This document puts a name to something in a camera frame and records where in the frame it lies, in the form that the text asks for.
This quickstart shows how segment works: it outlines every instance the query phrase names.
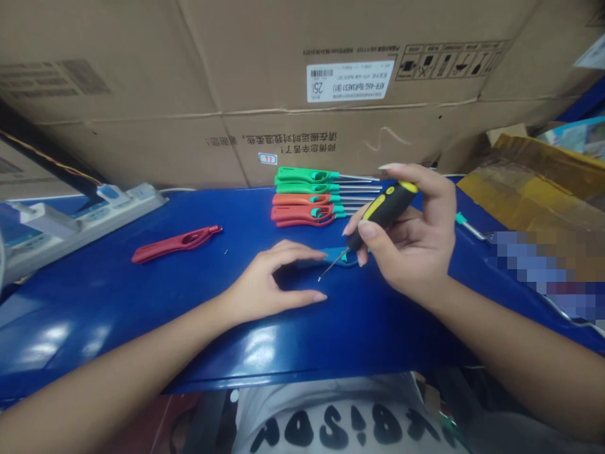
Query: fingernail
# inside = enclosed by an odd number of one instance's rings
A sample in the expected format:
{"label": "fingernail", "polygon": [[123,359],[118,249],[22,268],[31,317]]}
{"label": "fingernail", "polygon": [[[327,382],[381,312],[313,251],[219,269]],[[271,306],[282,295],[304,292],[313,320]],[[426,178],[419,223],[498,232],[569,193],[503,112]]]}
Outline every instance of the fingernail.
{"label": "fingernail", "polygon": [[390,163],[390,164],[385,164],[382,165],[378,168],[378,170],[392,170],[392,169],[398,169],[401,167],[404,167],[405,164],[401,164],[401,163]]}
{"label": "fingernail", "polygon": [[363,239],[374,238],[376,236],[376,228],[374,227],[374,224],[366,219],[359,221],[357,228],[359,229],[359,234]]}

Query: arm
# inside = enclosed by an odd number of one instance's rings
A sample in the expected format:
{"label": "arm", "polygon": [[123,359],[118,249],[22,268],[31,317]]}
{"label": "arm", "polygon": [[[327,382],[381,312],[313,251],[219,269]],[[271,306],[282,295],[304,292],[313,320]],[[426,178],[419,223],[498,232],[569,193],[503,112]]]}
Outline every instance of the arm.
{"label": "arm", "polygon": [[225,293],[74,370],[0,415],[3,451],[99,449],[217,336],[239,323],[325,300],[313,290],[282,292],[272,277],[281,265],[324,257],[288,241],[259,253]]}
{"label": "arm", "polygon": [[[560,431],[605,442],[605,359],[448,277],[454,185],[417,165],[385,168],[391,177],[419,187],[423,212],[408,209],[385,232],[360,221],[360,210],[345,234],[359,223],[387,282],[432,312],[529,410]],[[367,262],[366,249],[360,250],[359,262]]]}

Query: white t-shirt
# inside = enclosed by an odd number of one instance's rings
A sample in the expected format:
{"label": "white t-shirt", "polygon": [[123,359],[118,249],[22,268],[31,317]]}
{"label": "white t-shirt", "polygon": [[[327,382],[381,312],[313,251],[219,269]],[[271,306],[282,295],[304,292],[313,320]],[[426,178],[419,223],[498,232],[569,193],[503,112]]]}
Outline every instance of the white t-shirt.
{"label": "white t-shirt", "polygon": [[467,453],[422,403],[413,376],[240,390],[233,453]]}

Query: person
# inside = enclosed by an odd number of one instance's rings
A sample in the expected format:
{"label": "person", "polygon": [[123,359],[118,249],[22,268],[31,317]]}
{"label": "person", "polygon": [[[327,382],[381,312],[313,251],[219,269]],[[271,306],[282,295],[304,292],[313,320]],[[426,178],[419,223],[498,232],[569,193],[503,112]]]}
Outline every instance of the person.
{"label": "person", "polygon": [[[386,232],[361,220],[361,209],[344,233],[359,227],[386,282],[434,314],[545,423],[525,418],[496,424],[508,432],[481,423],[480,435],[493,434],[495,442],[479,436],[472,450],[523,452],[527,442],[531,452],[539,452],[538,446],[548,452],[602,452],[605,359],[451,279],[454,185],[418,165],[382,169],[417,185],[423,211],[408,208]],[[358,255],[364,266],[367,249]],[[323,258],[290,241],[260,252],[223,294],[1,414],[2,452],[95,452],[217,336],[239,323],[326,300],[312,289],[282,291],[272,277],[295,260]],[[234,452],[466,452],[430,420],[406,374],[250,388],[240,393],[236,422]]]}

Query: hand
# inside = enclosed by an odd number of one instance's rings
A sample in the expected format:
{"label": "hand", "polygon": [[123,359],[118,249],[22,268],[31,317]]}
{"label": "hand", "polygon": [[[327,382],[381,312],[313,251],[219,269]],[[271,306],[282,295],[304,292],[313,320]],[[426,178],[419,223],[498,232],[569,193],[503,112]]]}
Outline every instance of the hand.
{"label": "hand", "polygon": [[296,260],[323,260],[325,257],[323,252],[283,240],[256,255],[239,279],[219,296],[220,307],[234,323],[244,323],[324,301],[327,296],[317,290],[280,290],[273,273]]}
{"label": "hand", "polygon": [[[391,287],[419,303],[436,296],[447,280],[454,250],[456,189],[437,172],[417,164],[387,164],[380,167],[397,180],[414,183],[424,194],[423,211],[409,207],[385,232],[378,224],[362,218],[366,205],[355,213],[343,232],[359,233],[376,258]],[[367,263],[367,248],[357,252],[359,265]]]}

